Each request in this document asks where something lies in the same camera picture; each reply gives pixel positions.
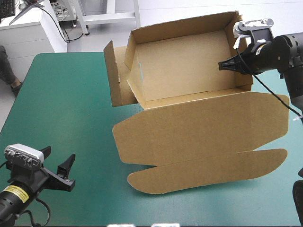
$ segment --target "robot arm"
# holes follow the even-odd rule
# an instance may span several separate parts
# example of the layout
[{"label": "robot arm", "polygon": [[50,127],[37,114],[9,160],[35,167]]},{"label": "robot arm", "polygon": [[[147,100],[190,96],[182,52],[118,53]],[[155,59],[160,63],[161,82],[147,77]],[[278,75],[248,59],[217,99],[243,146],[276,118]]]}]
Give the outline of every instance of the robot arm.
[{"label": "robot arm", "polygon": [[25,210],[27,206],[33,200],[37,200],[49,212],[46,203],[38,198],[43,189],[70,192],[74,188],[75,181],[67,178],[75,160],[75,154],[58,166],[57,174],[43,165],[50,154],[51,147],[39,151],[22,144],[14,144],[5,148],[6,167],[11,174],[8,180],[10,185],[0,193],[0,227],[12,227],[16,219],[24,213],[30,215],[33,227],[40,227],[40,224],[34,223],[31,212]]},{"label": "robot arm", "polygon": [[251,44],[240,55],[249,69],[236,55],[219,63],[220,70],[232,70],[242,74],[260,74],[277,69],[285,79],[291,102],[303,110],[303,33],[280,35],[273,38],[270,28],[274,22],[267,18],[257,21],[241,21],[234,26],[238,37],[250,37]]}]

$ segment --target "white desk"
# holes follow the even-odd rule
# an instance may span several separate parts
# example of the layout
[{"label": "white desk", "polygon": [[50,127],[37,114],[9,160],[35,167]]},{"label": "white desk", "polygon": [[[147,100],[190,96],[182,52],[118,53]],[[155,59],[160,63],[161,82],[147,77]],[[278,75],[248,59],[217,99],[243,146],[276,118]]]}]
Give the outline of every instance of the white desk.
[{"label": "white desk", "polygon": [[[49,0],[41,4],[53,16],[60,28]],[[61,38],[51,18],[41,9],[31,9],[9,26],[13,18],[5,18],[0,23],[0,45],[7,50],[14,73],[23,81],[37,54],[66,52],[67,44]]]}]

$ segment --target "yellow label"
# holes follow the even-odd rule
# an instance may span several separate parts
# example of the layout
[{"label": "yellow label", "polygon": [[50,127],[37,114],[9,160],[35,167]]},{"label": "yellow label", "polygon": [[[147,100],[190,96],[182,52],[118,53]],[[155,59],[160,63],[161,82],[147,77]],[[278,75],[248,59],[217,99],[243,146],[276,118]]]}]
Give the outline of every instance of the yellow label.
[{"label": "yellow label", "polygon": [[6,187],[3,191],[15,194],[21,199],[23,203],[25,203],[29,199],[28,194],[22,188],[19,188],[18,186],[15,185],[10,185]]}]

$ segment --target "person's leg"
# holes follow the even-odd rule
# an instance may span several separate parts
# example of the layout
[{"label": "person's leg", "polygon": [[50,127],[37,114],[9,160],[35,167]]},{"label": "person's leg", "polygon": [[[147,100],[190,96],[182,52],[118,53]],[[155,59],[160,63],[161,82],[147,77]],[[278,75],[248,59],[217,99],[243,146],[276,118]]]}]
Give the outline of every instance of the person's leg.
[{"label": "person's leg", "polygon": [[12,91],[17,96],[22,84],[13,73],[6,50],[3,46],[0,46],[0,79],[10,85]]}]

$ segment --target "cardboard box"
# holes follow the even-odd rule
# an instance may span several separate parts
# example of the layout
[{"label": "cardboard box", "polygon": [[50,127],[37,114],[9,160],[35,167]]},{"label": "cardboard box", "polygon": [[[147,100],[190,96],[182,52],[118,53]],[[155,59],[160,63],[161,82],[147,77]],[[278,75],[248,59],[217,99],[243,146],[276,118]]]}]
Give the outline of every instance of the cardboard box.
[{"label": "cardboard box", "polygon": [[234,11],[156,24],[133,30],[127,47],[104,49],[112,105],[144,109],[113,128],[123,162],[156,166],[130,174],[134,188],[157,194],[252,179],[286,158],[283,149],[253,150],[287,133],[288,110],[250,92],[251,75],[219,71],[236,54],[240,20]]}]

